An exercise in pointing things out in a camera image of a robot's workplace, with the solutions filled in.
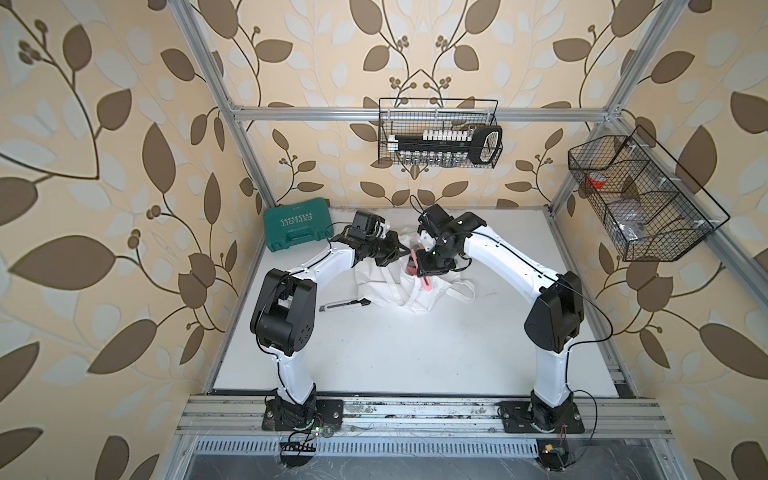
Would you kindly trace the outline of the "white printed tote pouch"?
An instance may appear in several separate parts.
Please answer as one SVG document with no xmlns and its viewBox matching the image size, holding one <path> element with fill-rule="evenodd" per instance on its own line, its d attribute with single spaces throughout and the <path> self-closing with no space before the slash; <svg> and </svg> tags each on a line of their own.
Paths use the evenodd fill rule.
<svg viewBox="0 0 768 480">
<path fill-rule="evenodd" d="M 430 312 L 439 301 L 447 298 L 466 304 L 475 300 L 475 285 L 460 273 L 449 272 L 431 277 L 415 274 L 412 262 L 414 251 L 433 246 L 433 240 L 413 230 L 406 230 L 399 240 L 411 248 L 408 256 L 386 267 L 379 267 L 372 259 L 365 259 L 353 268 L 359 297 L 382 308 L 414 315 Z"/>
</svg>

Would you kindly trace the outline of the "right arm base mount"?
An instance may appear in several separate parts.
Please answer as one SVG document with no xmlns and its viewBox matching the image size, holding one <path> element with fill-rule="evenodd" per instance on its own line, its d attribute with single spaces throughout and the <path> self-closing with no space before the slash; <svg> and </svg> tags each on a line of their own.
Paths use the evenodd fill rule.
<svg viewBox="0 0 768 480">
<path fill-rule="evenodd" d="M 573 397 L 551 407 L 538 397 L 497 404 L 497 413 L 508 434 L 583 434 L 586 429 Z"/>
</svg>

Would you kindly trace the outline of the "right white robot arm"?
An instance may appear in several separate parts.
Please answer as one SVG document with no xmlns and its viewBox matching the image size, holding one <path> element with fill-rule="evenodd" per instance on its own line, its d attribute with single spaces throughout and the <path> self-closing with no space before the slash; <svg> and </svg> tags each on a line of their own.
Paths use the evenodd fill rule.
<svg viewBox="0 0 768 480">
<path fill-rule="evenodd" d="M 435 204 L 419 215 L 418 222 L 418 232 L 433 240 L 432 246 L 416 254 L 420 277 L 454 270 L 461 257 L 485 265 L 527 301 L 530 311 L 524 331 L 536 347 L 532 399 L 552 409 L 564 405 L 571 397 L 568 351 L 584 320 L 580 277 L 534 261 L 472 212 L 454 217 Z"/>
</svg>

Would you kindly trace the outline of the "pink knife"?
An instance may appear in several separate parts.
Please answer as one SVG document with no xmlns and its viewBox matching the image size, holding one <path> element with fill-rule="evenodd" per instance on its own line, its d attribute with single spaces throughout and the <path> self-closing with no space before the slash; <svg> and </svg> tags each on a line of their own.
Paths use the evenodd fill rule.
<svg viewBox="0 0 768 480">
<path fill-rule="evenodd" d="M 430 277 L 424 273 L 424 270 L 419 264 L 418 252 L 419 249 L 412 249 L 410 251 L 409 260 L 406 266 L 406 273 L 410 276 L 416 277 L 424 291 L 431 292 L 433 290 L 432 282 Z"/>
</svg>

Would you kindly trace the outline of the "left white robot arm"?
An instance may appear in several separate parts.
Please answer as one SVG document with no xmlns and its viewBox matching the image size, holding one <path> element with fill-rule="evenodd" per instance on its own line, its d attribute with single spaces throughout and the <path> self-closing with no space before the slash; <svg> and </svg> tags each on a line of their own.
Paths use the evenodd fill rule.
<svg viewBox="0 0 768 480">
<path fill-rule="evenodd" d="M 265 275 L 250 331 L 259 350 L 274 360 L 281 400 L 306 407 L 315 394 L 303 349 L 314 331 L 319 291 L 365 259 L 387 266 L 409 253 L 395 231 L 348 225 L 329 240 L 324 252 L 298 267 L 272 269 Z"/>
</svg>

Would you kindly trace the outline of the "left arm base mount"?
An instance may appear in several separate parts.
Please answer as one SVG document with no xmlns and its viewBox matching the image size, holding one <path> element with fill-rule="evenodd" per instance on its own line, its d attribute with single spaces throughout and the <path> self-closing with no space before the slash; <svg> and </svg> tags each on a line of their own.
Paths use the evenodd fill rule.
<svg viewBox="0 0 768 480">
<path fill-rule="evenodd" d="M 305 404 L 296 405 L 274 396 L 266 399 L 265 406 L 264 431 L 318 431 L 321 435 L 331 436 L 343 422 L 344 402 L 340 399 L 310 397 Z"/>
</svg>

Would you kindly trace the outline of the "silver black utility knife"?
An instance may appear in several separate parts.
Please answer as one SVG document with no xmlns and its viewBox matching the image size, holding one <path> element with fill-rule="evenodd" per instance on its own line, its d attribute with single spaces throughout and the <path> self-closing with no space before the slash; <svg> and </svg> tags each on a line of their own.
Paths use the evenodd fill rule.
<svg viewBox="0 0 768 480">
<path fill-rule="evenodd" d="M 369 306 L 370 304 L 371 304 L 371 301 L 367 298 L 351 299 L 351 300 L 333 302 L 333 303 L 322 305 L 319 308 L 319 311 L 330 312 L 330 311 L 337 311 L 341 309 L 365 307 L 365 306 Z"/>
</svg>

